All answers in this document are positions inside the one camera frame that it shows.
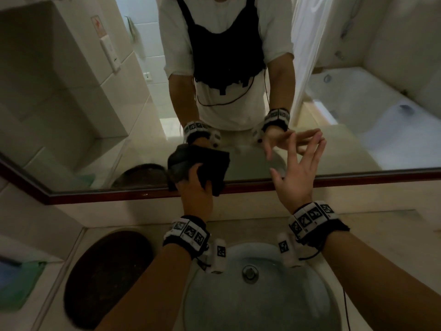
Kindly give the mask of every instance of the white sink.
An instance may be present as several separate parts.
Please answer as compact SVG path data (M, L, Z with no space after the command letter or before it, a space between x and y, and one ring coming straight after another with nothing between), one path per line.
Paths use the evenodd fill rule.
M227 250L227 270L199 270L184 302L186 331L341 330L334 295L309 266L285 268L274 245Z

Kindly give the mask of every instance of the black vest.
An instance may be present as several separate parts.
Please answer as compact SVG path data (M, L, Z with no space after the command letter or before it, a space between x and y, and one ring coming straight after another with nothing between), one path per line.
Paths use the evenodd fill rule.
M177 1L188 25L196 82L225 95L229 85L242 83L247 87L250 78L266 68L255 0L246 0L245 8L223 33L212 33L195 24L184 0Z

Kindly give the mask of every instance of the electrical outlet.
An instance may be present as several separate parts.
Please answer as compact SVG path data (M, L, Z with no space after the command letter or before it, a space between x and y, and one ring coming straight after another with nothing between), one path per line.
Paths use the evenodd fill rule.
M152 81L152 76L150 75L150 72L143 73L144 74L144 80L145 81Z

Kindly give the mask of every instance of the hand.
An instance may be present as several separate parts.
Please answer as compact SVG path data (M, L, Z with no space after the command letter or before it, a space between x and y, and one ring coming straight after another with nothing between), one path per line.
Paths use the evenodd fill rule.
M305 153L301 146L305 146L310 141L310 138L314 136L320 129L306 130L297 133L297 153L303 155ZM282 128L275 125L270 125L263 136L263 149L265 151L266 159L271 160L273 158L273 147L277 146L280 149L288 150L289 136L294 133L293 130L283 131Z
M210 140L205 137L199 137L194 142L192 142L192 145L197 145L200 147L207 147L207 148L211 149Z
M309 141L303 158L298 162L296 139L295 133L289 136L286 177L282 180L275 169L270 169L279 200L291 214L302 205L312 202L313 182L318 162L326 146L326 140L321 140L322 133L317 132Z
M201 187L198 177L198 168L202 164L195 164L188 172L188 180L182 180L176 184L181 195L184 215L199 217L207 222L213 212L213 194L211 181L205 184L205 190Z

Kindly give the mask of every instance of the forearm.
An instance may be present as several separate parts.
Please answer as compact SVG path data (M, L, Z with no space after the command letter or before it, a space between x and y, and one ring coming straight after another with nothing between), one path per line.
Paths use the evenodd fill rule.
M441 330L441 296L354 235L331 233L322 254L375 331Z
M190 266L190 254L184 248L165 245L96 330L172 330Z
M173 108L181 125L184 127L189 122L199 120L193 77L172 74L168 85Z
M269 109L286 108L291 110L295 93L295 71L292 55L280 56L268 64L271 93Z

